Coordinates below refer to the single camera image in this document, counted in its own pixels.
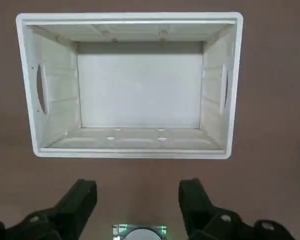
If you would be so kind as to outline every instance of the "crate handle hole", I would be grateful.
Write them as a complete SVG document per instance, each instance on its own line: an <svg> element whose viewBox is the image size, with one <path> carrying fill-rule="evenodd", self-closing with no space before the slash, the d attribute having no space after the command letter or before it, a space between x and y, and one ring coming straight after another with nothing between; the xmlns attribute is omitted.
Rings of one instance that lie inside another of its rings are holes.
<svg viewBox="0 0 300 240"><path fill-rule="evenodd" d="M44 114L47 114L40 64L38 65L38 69L36 72L36 91L38 93L38 98L39 98L39 103L40 103L41 109Z"/></svg>
<svg viewBox="0 0 300 240"><path fill-rule="evenodd" d="M226 108L227 97L228 97L228 71L226 72L226 77L225 77L225 93L224 93L224 106L223 106L224 109Z"/></svg>

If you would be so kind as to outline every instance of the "oval handle cutout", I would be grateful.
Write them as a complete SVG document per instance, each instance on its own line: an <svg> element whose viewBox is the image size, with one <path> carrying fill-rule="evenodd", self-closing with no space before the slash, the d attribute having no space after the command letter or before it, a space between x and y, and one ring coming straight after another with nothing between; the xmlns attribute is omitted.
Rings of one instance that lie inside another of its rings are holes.
<svg viewBox="0 0 300 240"><path fill-rule="evenodd" d="M38 93L38 98L39 98L39 103L40 103L41 109L44 114L47 114L45 97L44 97L44 86L43 86L43 82L42 82L40 64L38 65L38 69L36 72L36 92Z"/></svg>

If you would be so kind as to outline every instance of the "brown floor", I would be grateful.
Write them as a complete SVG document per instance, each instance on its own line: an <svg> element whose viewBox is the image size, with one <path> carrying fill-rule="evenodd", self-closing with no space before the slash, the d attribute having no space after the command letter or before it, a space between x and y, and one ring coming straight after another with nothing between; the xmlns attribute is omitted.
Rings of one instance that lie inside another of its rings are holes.
<svg viewBox="0 0 300 240"><path fill-rule="evenodd" d="M229 12L244 16L230 160L38 159L32 152L15 17L21 12ZM212 201L249 224L269 218L300 240L300 0L0 1L0 220L50 207L78 178L99 203L82 240L111 224L167 225L185 240L179 180L198 177Z"/></svg>

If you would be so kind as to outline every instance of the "green light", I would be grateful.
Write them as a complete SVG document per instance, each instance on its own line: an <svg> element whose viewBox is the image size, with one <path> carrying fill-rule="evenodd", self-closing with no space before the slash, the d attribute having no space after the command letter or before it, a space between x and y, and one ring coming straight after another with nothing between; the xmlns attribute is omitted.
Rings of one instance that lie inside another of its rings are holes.
<svg viewBox="0 0 300 240"><path fill-rule="evenodd" d="M161 232L162 232L163 234L167 234L167 227L161 226Z"/></svg>

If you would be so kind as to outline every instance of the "plastic crate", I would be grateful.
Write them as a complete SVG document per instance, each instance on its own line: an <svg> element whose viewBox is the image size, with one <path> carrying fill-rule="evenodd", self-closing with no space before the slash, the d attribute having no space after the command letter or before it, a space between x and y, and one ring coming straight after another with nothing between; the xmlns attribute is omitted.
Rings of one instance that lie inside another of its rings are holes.
<svg viewBox="0 0 300 240"><path fill-rule="evenodd" d="M37 156L230 156L240 13L22 13L16 23Z"/></svg>

